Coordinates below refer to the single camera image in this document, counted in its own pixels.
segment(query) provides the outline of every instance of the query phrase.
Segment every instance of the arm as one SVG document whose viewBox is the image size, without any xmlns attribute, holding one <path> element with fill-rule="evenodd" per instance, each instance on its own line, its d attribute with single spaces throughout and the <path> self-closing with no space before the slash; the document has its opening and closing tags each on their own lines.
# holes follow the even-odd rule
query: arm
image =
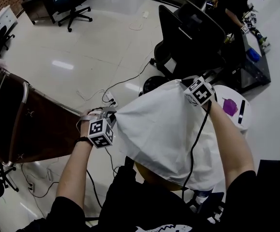
<svg viewBox="0 0 280 232">
<path fill-rule="evenodd" d="M 89 121 L 81 124 L 81 137 L 87 137 Z M 64 168 L 58 184 L 56 196 L 74 201 L 82 209 L 86 182 L 86 168 L 92 145 L 88 142 L 78 142 Z"/>
<path fill-rule="evenodd" d="M 245 138 L 216 101 L 212 101 L 210 117 L 217 137 L 226 188 L 242 173 L 253 170 L 252 153 Z"/>
<path fill-rule="evenodd" d="M 227 16 L 229 16 L 230 19 L 231 19 L 238 27 L 241 28 L 241 27 L 244 26 L 243 23 L 240 22 L 240 20 L 238 19 L 238 17 L 237 17 L 234 13 L 232 13 L 230 10 L 226 9 L 225 12 L 226 12 Z"/>
</svg>

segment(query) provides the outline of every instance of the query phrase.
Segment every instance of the purple cloth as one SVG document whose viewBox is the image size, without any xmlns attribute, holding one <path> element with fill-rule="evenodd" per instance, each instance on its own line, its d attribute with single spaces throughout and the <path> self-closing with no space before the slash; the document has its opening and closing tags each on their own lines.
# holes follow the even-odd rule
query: purple cloth
<svg viewBox="0 0 280 232">
<path fill-rule="evenodd" d="M 223 110 L 225 113 L 233 117 L 233 115 L 238 111 L 238 107 L 232 99 L 224 99 Z"/>
</svg>

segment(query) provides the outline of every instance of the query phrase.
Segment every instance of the black t-shirt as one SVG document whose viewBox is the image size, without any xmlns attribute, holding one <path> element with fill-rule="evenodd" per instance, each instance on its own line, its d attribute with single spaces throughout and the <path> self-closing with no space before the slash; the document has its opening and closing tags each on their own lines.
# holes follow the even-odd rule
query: black t-shirt
<svg viewBox="0 0 280 232">
<path fill-rule="evenodd" d="M 212 17 L 226 33 L 229 33 L 232 31 L 232 27 L 236 25 L 225 13 L 226 9 L 230 10 L 241 20 L 244 13 L 249 10 L 248 0 L 218 0 L 217 8 L 214 10 Z"/>
<path fill-rule="evenodd" d="M 254 171 L 241 174 L 230 185 L 221 222 L 216 225 L 193 213 L 174 193 L 161 187 L 137 183 L 135 174 L 132 169 L 120 167 L 107 193 L 97 231 L 248 231 L 253 226 Z M 51 213 L 43 220 L 42 226 L 37 227 L 37 231 L 88 230 L 83 210 L 64 197 L 56 198 Z"/>
</svg>

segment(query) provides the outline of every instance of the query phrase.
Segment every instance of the hand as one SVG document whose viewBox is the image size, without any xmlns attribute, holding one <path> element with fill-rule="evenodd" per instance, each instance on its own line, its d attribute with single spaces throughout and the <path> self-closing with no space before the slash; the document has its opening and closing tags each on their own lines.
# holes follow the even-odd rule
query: hand
<svg viewBox="0 0 280 232">
<path fill-rule="evenodd" d="M 91 110 L 86 110 L 81 116 L 85 116 L 88 115 L 91 112 Z M 90 128 L 90 121 L 88 120 L 83 120 L 81 123 L 81 137 L 87 137 L 88 135 L 88 130 Z"/>
</svg>

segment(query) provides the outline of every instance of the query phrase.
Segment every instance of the brown leather chair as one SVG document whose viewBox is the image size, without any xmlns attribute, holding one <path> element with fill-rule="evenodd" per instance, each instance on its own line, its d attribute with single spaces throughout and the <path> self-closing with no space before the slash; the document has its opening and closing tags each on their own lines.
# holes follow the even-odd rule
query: brown leather chair
<svg viewBox="0 0 280 232">
<path fill-rule="evenodd" d="M 69 155 L 79 137 L 79 114 L 71 110 L 2 70 L 0 162 L 11 166 Z"/>
</svg>

